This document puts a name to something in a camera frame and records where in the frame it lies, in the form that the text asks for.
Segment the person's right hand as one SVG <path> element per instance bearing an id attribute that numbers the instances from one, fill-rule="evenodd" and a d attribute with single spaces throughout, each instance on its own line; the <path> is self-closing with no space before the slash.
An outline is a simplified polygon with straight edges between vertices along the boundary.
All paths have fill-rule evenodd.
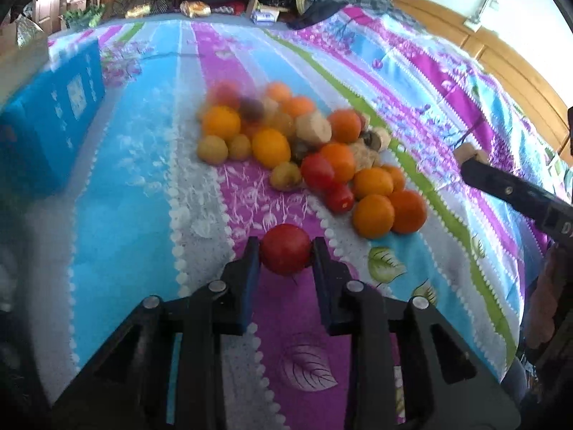
<path id="1" fill-rule="evenodd" d="M 569 261 L 568 250 L 560 245 L 552 245 L 546 253 L 543 270 L 524 315 L 524 339 L 528 348 L 540 348 L 555 334 L 555 315 L 567 282 Z"/>

